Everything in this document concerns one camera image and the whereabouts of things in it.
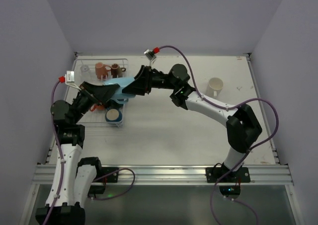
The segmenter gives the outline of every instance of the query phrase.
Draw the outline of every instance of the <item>glass panel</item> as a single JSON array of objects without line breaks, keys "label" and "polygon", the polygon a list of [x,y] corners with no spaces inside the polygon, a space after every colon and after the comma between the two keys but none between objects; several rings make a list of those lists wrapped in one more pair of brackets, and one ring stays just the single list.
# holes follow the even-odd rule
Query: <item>glass panel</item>
[{"label": "glass panel", "polygon": [[[42,185],[35,208],[42,207],[50,186]],[[125,190],[124,186],[107,186],[106,195]],[[209,207],[211,186],[135,186],[122,197],[85,204],[87,225],[216,225]],[[241,201],[258,213],[261,224],[295,225],[285,186],[242,186]],[[214,196],[215,212],[225,225],[252,225],[254,214],[246,207]],[[34,217],[30,225],[38,223]]]}]

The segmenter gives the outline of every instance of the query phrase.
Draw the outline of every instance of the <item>red connector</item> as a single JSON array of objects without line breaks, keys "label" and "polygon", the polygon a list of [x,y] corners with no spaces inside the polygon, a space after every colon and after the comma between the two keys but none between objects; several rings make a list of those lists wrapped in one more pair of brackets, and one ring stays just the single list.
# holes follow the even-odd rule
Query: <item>red connector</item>
[{"label": "red connector", "polygon": [[59,77],[59,81],[60,81],[60,83],[64,83],[65,82],[65,77],[64,76]]},{"label": "red connector", "polygon": [[155,47],[153,52],[156,54],[156,53],[159,53],[160,49],[158,47]]}]

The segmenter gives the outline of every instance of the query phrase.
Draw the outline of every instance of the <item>wire dish rack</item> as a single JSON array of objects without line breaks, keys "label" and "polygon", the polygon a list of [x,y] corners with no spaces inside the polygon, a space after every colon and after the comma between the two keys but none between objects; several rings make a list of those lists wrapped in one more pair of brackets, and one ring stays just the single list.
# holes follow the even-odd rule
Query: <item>wire dish rack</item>
[{"label": "wire dish rack", "polygon": [[[119,67],[126,68],[126,71],[123,72],[123,77],[129,76],[129,63],[127,59],[97,59],[97,60],[85,60],[80,59],[76,61],[74,73],[75,73],[75,83],[80,85],[84,81],[87,81],[91,84],[95,85],[104,85],[105,80],[99,80],[95,74],[95,64],[98,62],[102,62],[105,65],[112,65],[118,64]],[[81,68],[86,67],[89,68],[89,71],[85,71],[82,73]],[[72,100],[76,97],[78,91],[75,88],[69,88],[67,102],[71,103]],[[124,104],[120,111],[122,113],[122,119],[118,122],[106,122],[105,115],[107,109],[98,110],[97,108],[94,111],[88,111],[84,114],[84,116],[79,120],[79,124],[84,125],[87,129],[94,129],[94,130],[104,130],[107,128],[120,128],[124,124],[125,118],[125,107]]]}]

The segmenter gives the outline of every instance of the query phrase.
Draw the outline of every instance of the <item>metal frame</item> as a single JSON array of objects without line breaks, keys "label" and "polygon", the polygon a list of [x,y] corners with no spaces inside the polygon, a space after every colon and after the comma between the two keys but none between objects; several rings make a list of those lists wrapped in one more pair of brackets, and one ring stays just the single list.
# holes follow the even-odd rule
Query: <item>metal frame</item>
[{"label": "metal frame", "polygon": [[[246,57],[247,63],[250,69],[250,73],[252,76],[252,80],[254,82],[255,90],[257,96],[259,96],[259,90],[257,87],[257,83],[255,81],[254,72],[252,69],[252,65],[250,62],[249,56]],[[75,63],[77,61],[77,57],[74,60],[73,67],[75,67]],[[261,111],[263,114],[263,118],[265,121],[267,132],[270,133],[268,121],[266,118],[266,114],[264,112],[264,107],[260,104]],[[245,165],[249,169],[251,182],[244,184],[244,186],[253,186],[253,185],[285,185],[286,192],[288,195],[288,199],[290,202],[290,206],[292,212],[294,214],[294,218],[297,225],[304,225],[304,218],[302,216],[298,201],[295,196],[293,180],[287,165],[280,165],[278,155],[276,152],[275,145],[271,140],[271,145],[273,149],[273,153],[275,156],[275,160],[277,165]],[[48,153],[47,162],[50,159],[50,153]],[[114,165],[103,165],[103,167],[109,167]],[[135,185],[188,185],[188,186],[196,186],[196,185],[205,185],[212,186],[213,183],[207,183],[205,177],[205,168],[211,165],[165,165],[165,166],[151,166],[151,165],[116,165],[119,168],[130,168],[136,174]],[[53,177],[55,172],[55,165],[45,164],[45,165],[37,165],[36,171],[34,174],[34,178],[32,180],[32,186],[27,197],[27,201],[25,204],[25,208],[21,217],[20,225],[28,225],[29,220],[33,211],[33,207],[35,204],[36,197],[38,195],[38,190],[40,185],[52,184]],[[131,184],[132,174],[130,172],[122,171],[118,176],[118,183],[116,185],[128,185]],[[232,185],[230,183],[220,183],[220,185]]]},{"label": "metal frame", "polygon": [[[135,185],[213,185],[207,183],[203,165],[119,165],[130,168],[136,174]],[[248,165],[251,182],[244,185],[292,185],[292,177],[286,165]],[[55,165],[38,165],[35,170],[34,184],[52,184]],[[122,171],[114,185],[129,185],[133,179],[130,172]]]}]

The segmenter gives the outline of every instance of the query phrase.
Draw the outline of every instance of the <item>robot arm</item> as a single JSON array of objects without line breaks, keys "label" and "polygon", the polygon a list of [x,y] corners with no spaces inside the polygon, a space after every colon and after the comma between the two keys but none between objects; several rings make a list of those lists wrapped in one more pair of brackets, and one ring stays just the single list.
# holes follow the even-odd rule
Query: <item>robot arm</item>
[{"label": "robot arm", "polygon": [[[83,158],[78,163],[84,141],[84,126],[78,125],[77,122],[93,104],[107,105],[110,99],[125,103],[127,99],[136,95],[150,93],[152,88],[172,90],[170,98],[177,107],[202,113],[227,128],[231,148],[221,166],[222,174],[219,176],[234,167],[245,156],[247,150],[262,132],[253,110],[247,104],[233,110],[212,106],[201,100],[195,89],[188,84],[189,79],[186,67],[181,64],[174,65],[168,74],[152,69],[150,66],[141,66],[134,78],[114,78],[107,80],[102,86],[83,82],[80,87],[77,87],[72,83],[72,72],[68,72],[66,75],[67,84],[79,89],[79,92],[72,104],[59,100],[51,106],[64,160],[61,161],[58,158],[46,206],[39,208],[36,212],[38,223],[43,223],[53,200],[57,196],[56,190],[60,184],[61,163],[64,163],[64,176],[59,199],[53,207],[48,224],[84,224],[83,206],[90,184],[96,175],[100,177],[103,174],[101,174],[100,161],[96,157]],[[213,98],[208,99],[217,105],[231,107]]]},{"label": "robot arm", "polygon": [[[123,88],[122,92],[145,95],[145,93],[150,93],[153,87],[172,89],[173,93],[170,98],[177,107],[202,113],[225,126],[231,147],[227,158],[221,166],[222,174],[219,174],[220,177],[245,156],[247,150],[262,133],[262,128],[249,105],[244,104],[232,110],[220,109],[210,105],[200,98],[195,88],[189,85],[189,79],[190,76],[186,67],[181,64],[174,65],[168,74],[159,72],[149,66],[142,66],[134,81]],[[217,105],[232,107],[232,105],[217,101],[202,93],[200,94]]]}]

